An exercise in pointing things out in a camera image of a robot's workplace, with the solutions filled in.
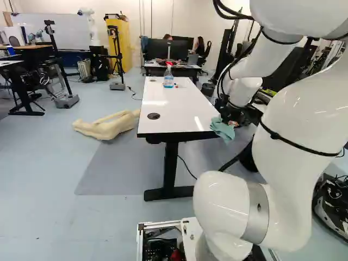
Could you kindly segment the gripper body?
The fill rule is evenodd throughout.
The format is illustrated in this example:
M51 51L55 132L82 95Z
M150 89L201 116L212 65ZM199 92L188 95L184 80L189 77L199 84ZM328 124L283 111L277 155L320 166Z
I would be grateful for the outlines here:
M219 94L215 99L215 109L220 113L222 122L233 127L245 127L251 124L246 114L229 103L227 95Z

